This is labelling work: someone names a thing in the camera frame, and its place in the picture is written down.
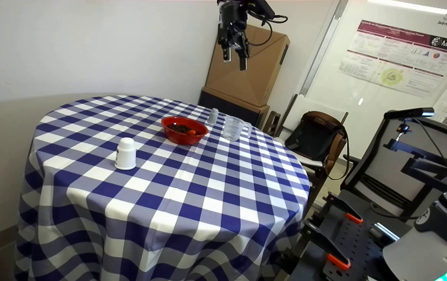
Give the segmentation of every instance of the blue and white checkered tablecloth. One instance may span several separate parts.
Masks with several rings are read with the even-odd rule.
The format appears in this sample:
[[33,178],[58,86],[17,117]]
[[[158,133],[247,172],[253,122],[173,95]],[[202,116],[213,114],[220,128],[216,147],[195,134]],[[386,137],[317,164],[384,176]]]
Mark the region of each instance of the blue and white checkered tablecloth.
[[[161,119],[209,109],[153,97],[95,97],[36,128],[20,197],[17,279],[258,279],[299,234],[309,181],[252,128],[200,144],[166,139]],[[120,137],[138,167],[114,169]]]

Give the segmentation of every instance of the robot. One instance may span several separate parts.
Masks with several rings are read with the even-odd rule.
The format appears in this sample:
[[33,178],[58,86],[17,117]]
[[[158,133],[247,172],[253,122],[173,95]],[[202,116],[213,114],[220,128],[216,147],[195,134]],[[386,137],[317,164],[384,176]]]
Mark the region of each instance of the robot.
[[231,61],[231,50],[239,56],[239,69],[247,69],[250,56],[249,41],[245,37],[247,16],[264,23],[277,17],[266,0],[217,0],[219,5],[219,33],[217,41],[224,50],[224,61]]
[[[405,128],[406,126],[400,126],[397,131],[403,134],[406,133]],[[399,137],[391,141],[388,148],[408,153],[416,151],[413,147],[400,144]],[[427,151],[419,155],[424,161],[444,164],[444,159],[436,155]],[[444,194],[414,222],[409,233],[383,248],[383,259],[397,279],[447,281],[447,189],[441,189],[441,186],[436,187],[444,190]]]

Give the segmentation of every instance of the wall sign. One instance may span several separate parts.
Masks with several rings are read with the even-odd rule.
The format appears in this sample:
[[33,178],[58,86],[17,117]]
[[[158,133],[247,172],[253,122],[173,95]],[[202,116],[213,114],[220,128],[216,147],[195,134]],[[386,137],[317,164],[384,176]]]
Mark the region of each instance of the wall sign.
[[427,95],[447,83],[447,37],[361,20],[339,69],[384,87]]

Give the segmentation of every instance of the black cable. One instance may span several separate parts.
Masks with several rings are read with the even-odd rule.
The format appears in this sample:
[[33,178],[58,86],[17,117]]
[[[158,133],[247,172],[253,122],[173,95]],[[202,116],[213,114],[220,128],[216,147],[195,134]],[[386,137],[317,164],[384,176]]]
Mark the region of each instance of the black cable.
[[[344,130],[344,133],[345,133],[345,139],[347,139],[347,144],[345,144],[345,145],[347,145],[347,158],[350,158],[349,134],[347,134],[345,130]],[[339,181],[339,180],[342,180],[342,178],[345,178],[345,176],[349,175],[349,170],[350,170],[350,164],[349,164],[349,161],[347,161],[344,175],[341,175],[339,178],[333,178],[333,176],[328,175],[328,178],[330,178],[331,181]]]
[[277,16],[274,16],[274,19],[269,20],[269,22],[281,25],[281,23],[288,22],[288,17],[283,16],[283,14],[277,14]]
[[433,147],[438,150],[438,153],[441,155],[442,164],[447,170],[447,159],[444,156],[444,153],[441,151],[439,145],[436,144],[436,141],[430,136],[428,130],[424,126],[424,123],[419,119],[413,119],[416,123],[419,123],[424,130],[424,133],[427,134],[427,137],[430,139],[430,142],[433,144]]
[[249,41],[249,36],[245,34],[245,41],[249,42],[249,45],[253,45],[253,47],[266,45],[272,39],[272,33],[274,33],[272,25],[270,22],[266,22],[266,23],[269,25],[269,37],[261,44],[253,44]]

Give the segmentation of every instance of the cup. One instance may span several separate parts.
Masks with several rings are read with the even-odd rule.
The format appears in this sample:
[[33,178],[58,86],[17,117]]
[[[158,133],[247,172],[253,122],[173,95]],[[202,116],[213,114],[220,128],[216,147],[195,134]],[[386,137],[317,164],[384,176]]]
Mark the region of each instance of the cup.
[[252,130],[253,130],[252,123],[250,123],[250,122],[242,120],[242,133],[244,133],[244,136],[245,136],[245,137],[250,137]]
[[239,139],[241,131],[244,128],[244,122],[241,119],[225,116],[224,122],[224,137],[234,142]]
[[219,119],[219,109],[213,108],[208,117],[208,125],[213,126],[217,123]]
[[116,169],[131,170],[136,167],[136,144],[131,137],[122,137],[117,145]]

